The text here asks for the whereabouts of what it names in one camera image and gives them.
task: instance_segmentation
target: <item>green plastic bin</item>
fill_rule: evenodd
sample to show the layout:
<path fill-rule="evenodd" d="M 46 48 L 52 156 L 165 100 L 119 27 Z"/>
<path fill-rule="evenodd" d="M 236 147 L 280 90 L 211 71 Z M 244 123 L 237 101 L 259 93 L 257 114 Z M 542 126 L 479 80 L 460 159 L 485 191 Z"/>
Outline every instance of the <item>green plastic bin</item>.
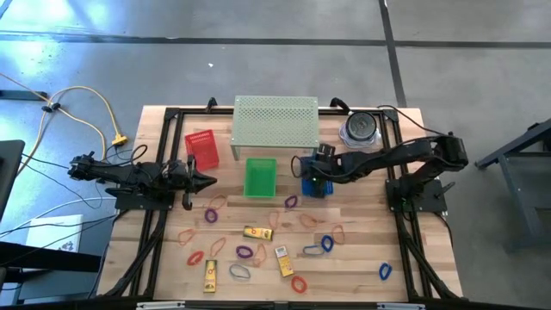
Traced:
<path fill-rule="evenodd" d="M 277 160 L 247 158 L 243 195 L 250 198 L 273 198 L 276 195 Z"/>

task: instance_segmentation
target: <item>wooden table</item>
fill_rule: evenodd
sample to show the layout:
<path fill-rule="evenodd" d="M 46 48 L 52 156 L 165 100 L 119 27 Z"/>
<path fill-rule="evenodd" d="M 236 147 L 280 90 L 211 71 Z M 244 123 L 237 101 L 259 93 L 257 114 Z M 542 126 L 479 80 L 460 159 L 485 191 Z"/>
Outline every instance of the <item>wooden table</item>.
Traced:
<path fill-rule="evenodd" d="M 165 106 L 145 106 L 136 134 L 135 146 L 149 146 L 142 161 L 155 161 L 158 140 L 163 123 Z M 417 108 L 402 109 L 415 121 L 423 124 Z M 337 135 L 337 129 L 345 116 L 320 116 L 319 133 L 321 142 L 337 147 L 337 152 L 346 152 Z M 400 117 L 403 140 L 424 135 L 424 131 Z M 184 134 L 213 129 L 220 156 L 220 166 L 205 173 L 217 177 L 218 182 L 193 196 L 194 208 L 185 211 L 180 201 L 169 212 L 164 233 L 163 250 L 158 270 L 156 300 L 221 300 L 221 301 L 406 301 L 406 286 L 399 253 L 396 223 L 387 209 L 384 181 L 387 170 L 373 171 L 355 183 L 335 184 L 334 195 L 324 200 L 300 196 L 300 179 L 292 176 L 290 160 L 303 150 L 289 149 L 244 149 L 242 159 L 235 161 L 230 147 L 232 133 L 231 115 L 186 115 L 183 122 Z M 172 137 L 174 126 L 170 129 Z M 179 158 L 185 158 L 185 144 L 180 143 Z M 277 158 L 276 198 L 252 200 L 243 197 L 245 159 L 248 157 Z M 421 164 L 410 164 L 410 171 Z M 201 206 L 217 194 L 227 195 L 227 204 L 219 210 L 219 219 L 208 224 L 204 219 L 205 209 Z M 297 208 L 283 212 L 284 200 L 292 194 L 299 195 Z M 248 239 L 242 236 L 245 225 L 269 227 L 269 214 L 281 211 L 280 225 L 275 230 L 273 242 Z M 309 214 L 322 221 L 315 228 L 301 225 L 300 214 Z M 139 235 L 144 217 L 143 211 L 130 211 L 115 223 L 107 257 L 103 267 L 98 293 L 104 293 L 127 270 L 135 258 Z M 437 274 L 456 294 L 461 295 L 461 285 L 455 267 L 454 253 L 445 225 L 434 214 L 419 214 L 419 224 L 424 243 L 425 256 Z M 320 257 L 305 257 L 302 247 L 319 241 L 330 233 L 335 223 L 343 223 L 346 233 L 345 245 L 336 245 L 333 250 Z M 186 246 L 178 244 L 178 233 L 194 228 L 198 231 Z M 215 258 L 218 260 L 217 290 L 214 294 L 203 294 L 204 261 L 188 266 L 186 261 L 194 251 L 205 251 L 208 258 L 211 244 L 226 237 L 226 245 Z M 251 260 L 238 259 L 235 248 L 248 245 L 256 250 L 258 243 L 264 243 L 268 259 L 259 268 Z M 274 249 L 285 245 L 291 257 L 296 275 L 304 277 L 308 290 L 297 294 L 291 288 L 291 276 L 282 278 Z M 388 280 L 379 278 L 381 263 L 389 262 L 393 273 Z M 412 258 L 412 268 L 418 292 L 422 292 L 418 266 Z M 235 281 L 229 274 L 231 264 L 249 266 L 251 279 L 248 282 Z M 142 274 L 143 290 L 148 276 L 149 258 L 145 261 Z"/>

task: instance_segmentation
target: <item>red plastic basket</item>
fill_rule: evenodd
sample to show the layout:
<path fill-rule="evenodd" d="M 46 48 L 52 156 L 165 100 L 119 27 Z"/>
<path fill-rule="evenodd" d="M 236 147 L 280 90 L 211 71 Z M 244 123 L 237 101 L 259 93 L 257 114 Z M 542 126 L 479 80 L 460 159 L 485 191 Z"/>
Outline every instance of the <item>red plastic basket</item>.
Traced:
<path fill-rule="evenodd" d="M 188 155 L 195 155 L 198 171 L 218 167 L 220 160 L 212 130 L 186 135 L 186 150 Z"/>

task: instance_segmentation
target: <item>yellow box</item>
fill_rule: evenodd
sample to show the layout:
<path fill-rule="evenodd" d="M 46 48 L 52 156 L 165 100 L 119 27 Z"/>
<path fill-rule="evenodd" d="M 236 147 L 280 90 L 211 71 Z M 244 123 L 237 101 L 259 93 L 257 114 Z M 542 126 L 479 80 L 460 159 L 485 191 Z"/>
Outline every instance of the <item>yellow box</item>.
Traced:
<path fill-rule="evenodd" d="M 275 256 L 279 263 L 279 270 L 282 271 L 282 276 L 291 276 L 294 273 L 293 266 L 291 266 L 291 258 L 289 258 L 285 246 L 275 248 Z"/>
<path fill-rule="evenodd" d="M 271 241 L 274 238 L 274 231 L 268 228 L 245 226 L 243 236 Z"/>
<path fill-rule="evenodd" d="M 203 293 L 216 292 L 216 260 L 205 262 L 205 288 Z"/>

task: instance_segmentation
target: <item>gray floor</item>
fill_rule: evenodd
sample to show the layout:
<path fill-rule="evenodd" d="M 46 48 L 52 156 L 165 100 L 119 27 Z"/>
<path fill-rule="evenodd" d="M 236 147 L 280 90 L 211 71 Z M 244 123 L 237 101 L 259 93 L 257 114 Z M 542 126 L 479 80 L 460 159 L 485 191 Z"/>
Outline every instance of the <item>gray floor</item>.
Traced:
<path fill-rule="evenodd" d="M 551 40 L 551 3 L 539 0 L 388 0 L 397 40 Z M 295 0 L 257 2 L 95 0 L 14 0 L 0 30 L 138 36 L 384 39 L 376 0 Z M 465 140 L 472 161 L 549 117 L 551 51 L 399 48 L 399 65 L 409 107 L 423 110 L 428 127 L 454 131 Z M 145 104 L 206 104 L 215 96 L 232 104 L 236 95 L 338 96 L 354 106 L 396 104 L 385 47 L 125 45 L 0 42 L 0 71 L 36 90 L 54 92 L 88 85 L 113 104 L 125 134 L 134 138 Z M 17 89 L 0 79 L 1 89 Z M 61 101 L 75 115 L 100 127 L 110 140 L 108 113 L 92 95 L 76 91 Z M 40 105 L 0 104 L 0 140 L 32 146 Z M 99 151 L 95 132 L 55 115 L 36 154 L 57 163 Z M 86 197 L 91 183 L 65 171 L 33 163 Z M 517 214 L 498 167 L 481 172 L 470 165 L 443 176 L 456 181 L 447 194 L 449 223 L 464 294 L 474 301 L 551 307 L 548 250 L 504 252 L 518 236 Z M 31 170 L 18 177 L 0 230 L 77 199 Z M 54 214 L 110 214 L 82 203 Z M 83 235 L 83 251 L 101 254 L 110 225 Z M 25 232 L 5 238 L 23 242 Z M 26 284 L 22 295 L 87 293 L 93 275 L 59 286 L 50 278 Z"/>

